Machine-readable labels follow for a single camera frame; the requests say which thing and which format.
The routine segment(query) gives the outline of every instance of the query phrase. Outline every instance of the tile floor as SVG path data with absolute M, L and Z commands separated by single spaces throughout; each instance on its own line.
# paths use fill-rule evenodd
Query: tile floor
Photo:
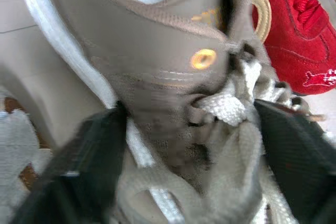
M 56 146 L 70 138 L 85 117 L 103 110 L 100 101 L 52 49 L 24 0 L 0 0 L 0 82 L 17 95 L 37 128 Z M 336 134 L 336 90 L 309 96 L 313 113 Z

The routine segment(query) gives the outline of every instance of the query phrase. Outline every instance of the metal eyelet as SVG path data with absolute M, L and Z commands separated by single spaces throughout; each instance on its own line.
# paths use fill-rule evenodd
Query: metal eyelet
M 202 49 L 194 54 L 192 66 L 198 70 L 203 70 L 212 65 L 216 60 L 216 52 L 211 49 Z

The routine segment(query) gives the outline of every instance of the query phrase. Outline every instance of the sneaker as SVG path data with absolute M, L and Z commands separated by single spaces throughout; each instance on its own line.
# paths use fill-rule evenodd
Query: sneaker
M 53 46 L 74 68 L 75 57 L 92 64 L 96 80 L 108 82 L 100 91 L 111 85 L 130 112 L 138 169 L 123 171 L 116 218 L 259 223 L 268 202 L 275 221 L 293 219 L 259 171 L 254 98 L 291 106 L 291 93 L 253 32 L 249 0 L 26 1 Z
M 281 81 L 307 95 L 336 87 L 336 31 L 317 0 L 269 0 L 265 47 Z
M 0 87 L 1 219 L 8 223 L 51 158 L 48 143 L 35 130 L 25 109 Z

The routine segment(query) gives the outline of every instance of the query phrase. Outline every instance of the red suede shoe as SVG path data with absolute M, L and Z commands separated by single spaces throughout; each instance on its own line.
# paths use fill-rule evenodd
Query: red suede shoe
M 336 31 L 317 0 L 269 0 L 270 33 L 265 41 L 281 81 L 298 94 L 336 87 Z

